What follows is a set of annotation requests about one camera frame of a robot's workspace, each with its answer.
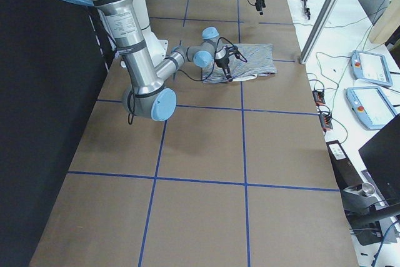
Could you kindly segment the far blue teach pendant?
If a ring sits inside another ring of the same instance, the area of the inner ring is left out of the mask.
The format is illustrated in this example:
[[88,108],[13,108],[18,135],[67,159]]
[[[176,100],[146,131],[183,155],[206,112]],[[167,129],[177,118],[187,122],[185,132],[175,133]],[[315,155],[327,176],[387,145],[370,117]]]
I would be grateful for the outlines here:
[[362,79],[385,88],[393,85],[384,55],[355,50],[352,52],[350,61],[355,79]]

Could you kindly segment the near blue teach pendant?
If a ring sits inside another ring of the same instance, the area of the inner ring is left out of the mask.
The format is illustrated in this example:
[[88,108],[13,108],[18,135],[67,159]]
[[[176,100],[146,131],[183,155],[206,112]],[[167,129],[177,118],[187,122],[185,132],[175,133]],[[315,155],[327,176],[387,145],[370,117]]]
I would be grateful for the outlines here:
[[346,99],[361,124],[368,130],[380,130],[398,113],[378,86],[345,89]]

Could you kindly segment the black monitor with stand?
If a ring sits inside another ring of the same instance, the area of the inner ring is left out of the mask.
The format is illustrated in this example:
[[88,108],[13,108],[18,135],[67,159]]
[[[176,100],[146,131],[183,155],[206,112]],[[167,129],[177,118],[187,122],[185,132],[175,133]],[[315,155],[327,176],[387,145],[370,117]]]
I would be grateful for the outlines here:
[[399,238],[399,116],[359,149],[367,181],[341,191],[346,218],[363,246]]

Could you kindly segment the blue teach pendant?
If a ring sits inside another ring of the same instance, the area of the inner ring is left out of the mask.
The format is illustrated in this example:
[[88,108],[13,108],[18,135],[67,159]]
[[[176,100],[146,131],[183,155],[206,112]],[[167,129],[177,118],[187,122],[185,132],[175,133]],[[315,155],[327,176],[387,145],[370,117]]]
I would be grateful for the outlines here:
[[352,52],[350,61],[355,79],[362,79],[385,88],[393,85],[384,55],[355,50]]
[[368,130],[380,130],[398,113],[378,86],[345,89],[346,99],[361,124]]

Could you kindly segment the black orange power strip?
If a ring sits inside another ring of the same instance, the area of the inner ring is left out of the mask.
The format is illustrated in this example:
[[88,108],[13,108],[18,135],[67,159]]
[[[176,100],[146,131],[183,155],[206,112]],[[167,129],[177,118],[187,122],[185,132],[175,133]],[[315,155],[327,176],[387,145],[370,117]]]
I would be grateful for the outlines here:
[[322,130],[324,132],[332,130],[332,112],[331,109],[326,105],[324,91],[322,89],[313,89],[312,96],[316,105]]

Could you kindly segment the aluminium frame profile post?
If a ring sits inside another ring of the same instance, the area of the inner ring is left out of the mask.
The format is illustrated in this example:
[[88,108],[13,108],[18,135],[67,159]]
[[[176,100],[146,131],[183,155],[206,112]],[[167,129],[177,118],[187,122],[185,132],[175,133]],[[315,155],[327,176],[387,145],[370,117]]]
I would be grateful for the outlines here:
[[311,30],[303,50],[301,51],[301,55],[299,57],[299,62],[301,64],[306,64],[307,60],[309,59],[313,48],[315,47],[337,1],[338,0],[325,0],[313,29]]

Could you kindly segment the striped polo shirt white collar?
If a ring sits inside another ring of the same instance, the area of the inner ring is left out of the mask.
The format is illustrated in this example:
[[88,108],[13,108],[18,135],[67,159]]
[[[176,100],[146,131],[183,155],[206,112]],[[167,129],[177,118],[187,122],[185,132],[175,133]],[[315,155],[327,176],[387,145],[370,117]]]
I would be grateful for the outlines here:
[[[237,44],[240,52],[247,62],[230,57],[229,68],[232,82],[241,82],[256,79],[261,76],[277,74],[277,68],[273,63],[272,44]],[[212,64],[202,69],[204,83],[228,83],[222,68]]]

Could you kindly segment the black box white label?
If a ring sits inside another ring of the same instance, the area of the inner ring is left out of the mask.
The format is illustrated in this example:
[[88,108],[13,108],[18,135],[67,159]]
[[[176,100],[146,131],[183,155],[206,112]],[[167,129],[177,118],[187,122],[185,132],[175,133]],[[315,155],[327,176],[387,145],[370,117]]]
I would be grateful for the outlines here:
[[326,145],[339,189],[344,190],[362,184],[363,179],[356,171],[341,143],[334,140],[327,142]]

